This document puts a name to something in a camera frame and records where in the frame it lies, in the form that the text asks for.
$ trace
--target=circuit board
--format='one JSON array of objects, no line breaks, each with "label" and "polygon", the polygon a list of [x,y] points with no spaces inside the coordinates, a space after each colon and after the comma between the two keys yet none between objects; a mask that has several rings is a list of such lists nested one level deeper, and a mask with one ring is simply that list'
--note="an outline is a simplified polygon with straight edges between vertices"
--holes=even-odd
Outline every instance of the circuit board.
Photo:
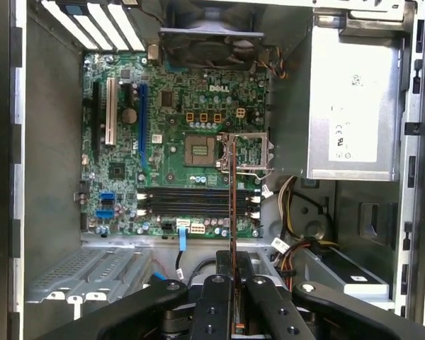
[{"label": "circuit board", "polygon": [[[118,87],[115,139],[104,134],[111,79]],[[179,221],[188,221],[190,237],[226,237],[228,174],[217,166],[224,153],[218,136],[263,132],[265,95],[264,71],[171,69],[146,54],[86,55],[83,231],[172,237]],[[237,150],[238,164],[258,164],[261,140],[237,138]],[[259,229],[244,206],[260,187],[257,177],[238,176],[238,237]]]}]

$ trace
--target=pcie slot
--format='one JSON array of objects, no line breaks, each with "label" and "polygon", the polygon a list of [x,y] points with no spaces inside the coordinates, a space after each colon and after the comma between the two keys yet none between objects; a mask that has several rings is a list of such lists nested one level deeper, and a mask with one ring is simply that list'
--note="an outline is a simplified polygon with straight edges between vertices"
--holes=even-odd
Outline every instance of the pcie slot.
[{"label": "pcie slot", "polygon": [[94,162],[99,159],[99,148],[101,147],[101,83],[93,83],[93,98],[91,103],[91,151]]},{"label": "pcie slot", "polygon": [[148,85],[139,87],[139,126],[138,147],[143,168],[147,167],[147,119],[148,119]]}]

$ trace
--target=black cable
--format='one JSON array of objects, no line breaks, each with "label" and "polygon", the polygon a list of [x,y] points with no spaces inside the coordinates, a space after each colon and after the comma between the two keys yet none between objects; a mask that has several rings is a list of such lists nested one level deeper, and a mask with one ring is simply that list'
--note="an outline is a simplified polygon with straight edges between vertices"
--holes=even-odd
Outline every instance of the black cable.
[{"label": "black cable", "polygon": [[210,265],[212,265],[212,264],[215,264],[216,263],[216,259],[215,258],[210,258],[210,259],[206,259],[206,260],[203,260],[203,261],[201,261],[197,266],[196,266],[196,268],[193,270],[193,272],[192,272],[192,275],[191,275],[191,277],[189,278],[189,281],[188,281],[188,283],[187,283],[187,287],[188,288],[190,288],[191,287],[191,285],[192,285],[192,280],[193,280],[193,278],[195,278],[200,272],[201,272],[201,270],[203,269],[203,268],[205,268],[206,266],[210,266]]},{"label": "black cable", "polygon": [[175,262],[175,269],[178,270],[179,269],[179,262],[181,261],[181,257],[183,256],[183,251],[180,250],[178,253],[178,256],[176,257],[176,262]]},{"label": "black cable", "polygon": [[161,19],[159,19],[159,18],[158,18],[155,14],[152,14],[152,13],[146,12],[146,11],[143,9],[143,4],[140,4],[140,5],[138,6],[138,9],[139,9],[139,10],[141,10],[143,13],[145,13],[147,16],[150,16],[150,17],[152,17],[153,19],[157,20],[157,21],[161,24],[161,26],[162,26],[162,27],[164,27],[164,22],[163,22]]}]

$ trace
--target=screw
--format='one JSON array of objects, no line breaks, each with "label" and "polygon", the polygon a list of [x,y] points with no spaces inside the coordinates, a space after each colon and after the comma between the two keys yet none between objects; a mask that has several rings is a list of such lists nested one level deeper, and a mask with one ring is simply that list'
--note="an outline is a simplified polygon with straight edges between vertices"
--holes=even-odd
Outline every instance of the screw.
[{"label": "screw", "polygon": [[302,289],[305,290],[307,293],[311,293],[313,290],[315,290],[315,287],[306,283],[302,285]]},{"label": "screw", "polygon": [[179,289],[179,285],[176,283],[170,283],[170,285],[167,286],[167,290],[177,290]]},{"label": "screw", "polygon": [[212,280],[213,282],[216,282],[216,283],[222,283],[222,282],[224,282],[225,280],[224,280],[224,278],[223,277],[220,277],[220,276],[216,276],[216,277],[214,277],[213,278],[213,280]]},{"label": "screw", "polygon": [[266,283],[266,279],[258,276],[256,278],[254,278],[254,282],[258,283],[259,285],[262,285],[263,283]]}]

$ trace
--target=white pci slot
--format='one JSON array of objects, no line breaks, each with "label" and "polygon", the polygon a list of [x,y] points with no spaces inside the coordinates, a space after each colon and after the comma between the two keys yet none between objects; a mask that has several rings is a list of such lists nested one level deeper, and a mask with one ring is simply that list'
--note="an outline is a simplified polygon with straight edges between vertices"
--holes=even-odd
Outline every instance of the white pci slot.
[{"label": "white pci slot", "polygon": [[116,145],[118,120],[118,82],[107,78],[106,145]]}]

